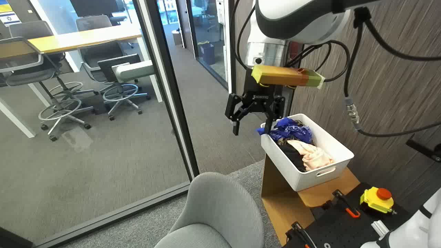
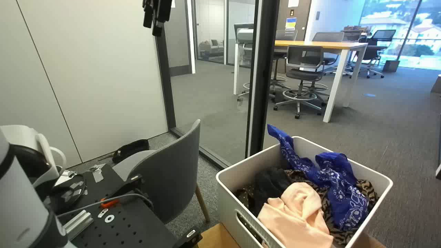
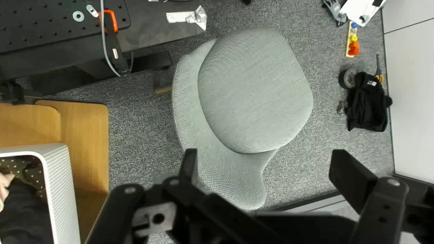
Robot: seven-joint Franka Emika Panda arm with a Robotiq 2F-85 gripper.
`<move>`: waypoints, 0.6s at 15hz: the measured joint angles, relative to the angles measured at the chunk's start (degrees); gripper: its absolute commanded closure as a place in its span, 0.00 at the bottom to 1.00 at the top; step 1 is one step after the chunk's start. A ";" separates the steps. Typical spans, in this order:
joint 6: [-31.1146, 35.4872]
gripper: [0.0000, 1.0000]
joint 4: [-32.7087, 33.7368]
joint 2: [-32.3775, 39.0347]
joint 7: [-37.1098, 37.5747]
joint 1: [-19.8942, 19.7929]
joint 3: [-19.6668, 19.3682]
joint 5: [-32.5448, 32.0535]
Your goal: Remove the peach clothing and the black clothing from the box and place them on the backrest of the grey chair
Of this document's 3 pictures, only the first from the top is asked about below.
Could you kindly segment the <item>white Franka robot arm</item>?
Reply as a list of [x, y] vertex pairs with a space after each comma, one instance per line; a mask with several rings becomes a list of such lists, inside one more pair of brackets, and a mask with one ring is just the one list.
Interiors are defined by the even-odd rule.
[[256, 0], [246, 22], [251, 23], [249, 35], [247, 59], [236, 52], [239, 62], [246, 67], [246, 89], [243, 95], [231, 93], [227, 104], [227, 117], [233, 122], [233, 133], [238, 135], [240, 121], [253, 111], [267, 114], [267, 130], [282, 115], [284, 97], [276, 95], [279, 86], [301, 85], [302, 73], [287, 62], [287, 45], [290, 41], [312, 45], [334, 42], [334, 35], [348, 22], [349, 12], [355, 11], [355, 27], [357, 29], [353, 52], [346, 52], [346, 67], [338, 74], [345, 77], [344, 95], [349, 115], [356, 129], [373, 137], [392, 137], [392, 133], [367, 132], [360, 125], [360, 115], [349, 95], [349, 81], [363, 30], [369, 27], [374, 38], [392, 55], [408, 60], [433, 62], [440, 56], [417, 56], [393, 48], [371, 22], [370, 2], [377, 0]]

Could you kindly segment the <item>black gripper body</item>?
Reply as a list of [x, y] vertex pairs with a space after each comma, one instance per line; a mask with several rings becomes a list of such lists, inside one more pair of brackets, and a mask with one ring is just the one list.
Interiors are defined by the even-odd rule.
[[267, 93], [231, 93], [228, 97], [228, 106], [233, 106], [236, 110], [240, 107], [249, 108], [249, 113], [265, 113], [269, 106], [279, 106], [282, 108], [282, 114], [284, 110], [286, 97], [282, 95], [267, 95]]

